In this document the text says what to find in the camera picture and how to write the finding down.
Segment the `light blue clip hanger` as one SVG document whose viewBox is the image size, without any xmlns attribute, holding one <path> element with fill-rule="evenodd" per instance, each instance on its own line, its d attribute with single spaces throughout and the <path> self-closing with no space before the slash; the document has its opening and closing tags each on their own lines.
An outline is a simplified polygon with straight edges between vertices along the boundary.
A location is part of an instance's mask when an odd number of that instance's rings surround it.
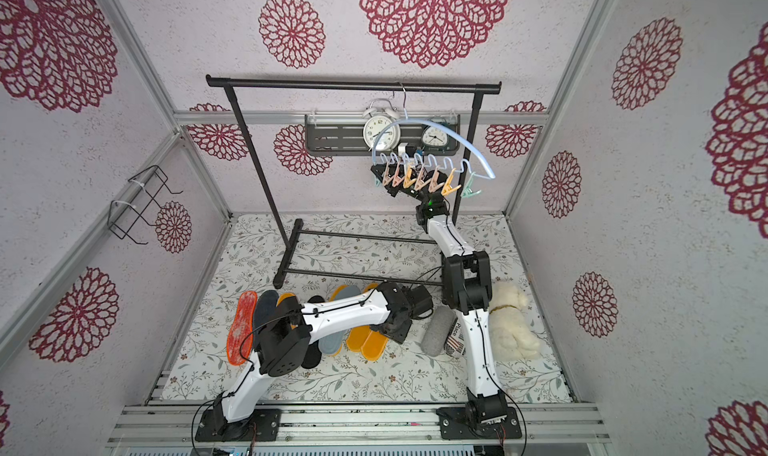
<svg viewBox="0 0 768 456">
<path fill-rule="evenodd" d="M 402 111 L 399 114 L 399 119 L 405 116 L 411 117 L 406 106 L 402 107 Z M 418 171 L 420 180 L 428 182 L 428 192 L 438 192 L 443 196 L 450 194 L 457 194 L 464 198 L 476 196 L 478 193 L 471 189 L 473 179 L 478 177 L 486 180 L 483 178 L 485 171 L 476 157 L 471 158 L 471 165 L 469 167 L 463 165 L 462 160 L 459 166 L 455 166 L 449 156 L 439 160 L 435 154 L 427 154 L 422 148 L 409 153 L 407 147 L 400 144 L 400 142 L 389 151 L 371 151 L 371 161 L 373 165 L 401 163 L 403 166 L 412 167 L 415 171 Z"/>
</svg>

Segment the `orange yellow insole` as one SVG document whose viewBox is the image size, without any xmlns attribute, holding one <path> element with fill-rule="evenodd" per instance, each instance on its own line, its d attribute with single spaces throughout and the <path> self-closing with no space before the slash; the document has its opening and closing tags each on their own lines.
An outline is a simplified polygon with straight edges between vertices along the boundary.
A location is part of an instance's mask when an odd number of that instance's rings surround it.
<svg viewBox="0 0 768 456">
<path fill-rule="evenodd" d="M 294 293 L 284 293 L 280 295 L 277 301 L 277 306 L 280 306 L 285 300 L 290 299 L 296 299 L 296 295 Z"/>
</svg>

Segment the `dark grey felt insole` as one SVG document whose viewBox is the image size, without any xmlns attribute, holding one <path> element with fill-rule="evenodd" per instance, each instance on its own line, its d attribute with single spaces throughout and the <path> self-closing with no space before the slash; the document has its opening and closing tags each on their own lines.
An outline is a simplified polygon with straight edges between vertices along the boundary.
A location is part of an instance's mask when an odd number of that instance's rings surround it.
<svg viewBox="0 0 768 456">
<path fill-rule="evenodd" d="M 276 290 L 267 290 L 259 296 L 252 315 L 252 332 L 254 337 L 257 337 L 265 325 L 272 320 L 278 299 L 279 293 Z"/>
</svg>

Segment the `white dotted foam insole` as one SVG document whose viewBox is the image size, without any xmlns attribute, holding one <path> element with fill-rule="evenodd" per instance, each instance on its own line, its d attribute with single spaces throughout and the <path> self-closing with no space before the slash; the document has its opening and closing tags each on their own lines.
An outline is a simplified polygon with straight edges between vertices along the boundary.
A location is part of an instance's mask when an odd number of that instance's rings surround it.
<svg viewBox="0 0 768 456">
<path fill-rule="evenodd" d="M 312 304 L 319 304 L 324 303 L 325 300 L 320 295 L 314 295 L 308 300 L 308 302 Z M 322 352 L 319 349 L 319 338 L 317 336 L 312 336 L 312 342 L 308 346 L 301 366 L 307 370 L 313 369 L 320 364 L 321 360 Z"/>
</svg>

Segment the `red translucent gel insole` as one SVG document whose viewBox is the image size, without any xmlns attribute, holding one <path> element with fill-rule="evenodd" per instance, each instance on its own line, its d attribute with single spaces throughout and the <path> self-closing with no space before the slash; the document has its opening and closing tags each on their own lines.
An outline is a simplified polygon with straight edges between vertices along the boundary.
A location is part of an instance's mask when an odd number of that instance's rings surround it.
<svg viewBox="0 0 768 456">
<path fill-rule="evenodd" d="M 255 291 L 245 291 L 238 299 L 226 340 L 226 355 L 232 366 L 246 362 L 253 346 L 253 315 L 258 302 Z"/>
</svg>

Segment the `yellow-edged grey felt insole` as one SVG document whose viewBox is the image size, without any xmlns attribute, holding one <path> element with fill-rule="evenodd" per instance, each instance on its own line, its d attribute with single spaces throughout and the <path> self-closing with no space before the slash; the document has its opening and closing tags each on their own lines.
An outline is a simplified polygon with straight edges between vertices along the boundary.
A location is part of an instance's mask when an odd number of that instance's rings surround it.
<svg viewBox="0 0 768 456">
<path fill-rule="evenodd" d="M 346 285 L 339 286 L 331 295 L 329 301 L 334 302 L 335 300 L 340 299 L 340 294 L 344 294 L 346 288 Z M 335 333 L 334 335 L 329 336 L 329 341 L 321 348 L 321 352 L 329 356 L 338 355 L 341 351 L 343 337 L 344 333 Z"/>
</svg>

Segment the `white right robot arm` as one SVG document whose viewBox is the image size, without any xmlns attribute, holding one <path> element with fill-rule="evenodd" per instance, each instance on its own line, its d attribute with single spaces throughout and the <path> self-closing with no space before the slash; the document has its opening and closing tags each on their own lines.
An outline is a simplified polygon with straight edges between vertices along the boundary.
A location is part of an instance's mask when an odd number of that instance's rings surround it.
<svg viewBox="0 0 768 456">
<path fill-rule="evenodd" d="M 420 181 L 406 185 L 406 172 L 390 165 L 371 166 L 374 177 L 387 192 L 409 195 L 419 201 L 416 220 L 442 252 L 442 303 L 461 325 L 467 370 L 465 416 L 457 424 L 476 436 L 527 439 L 524 416 L 516 402 L 497 381 L 491 349 L 490 306 L 493 297 L 490 258 L 475 250 L 452 220 L 449 204 L 442 194 L 450 178 L 438 170 L 427 176 L 438 188 L 430 192 Z"/>
</svg>

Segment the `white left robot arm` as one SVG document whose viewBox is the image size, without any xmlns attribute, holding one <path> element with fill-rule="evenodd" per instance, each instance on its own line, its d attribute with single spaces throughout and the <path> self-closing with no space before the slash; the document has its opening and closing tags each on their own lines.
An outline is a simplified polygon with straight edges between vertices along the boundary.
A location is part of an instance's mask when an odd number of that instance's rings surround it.
<svg viewBox="0 0 768 456">
<path fill-rule="evenodd" d="M 275 379 L 300 368 L 311 345 L 357 327 L 369 327 L 401 344 L 412 322 L 433 308 L 425 286 L 407 289 L 396 282 L 382 282 L 335 301 L 285 300 L 241 338 L 237 349 L 245 366 L 231 389 L 204 403 L 202 412 L 193 417 L 191 441 L 244 441 L 252 436 L 273 440 L 274 434 L 254 427 L 259 418 L 257 403 Z"/>
</svg>

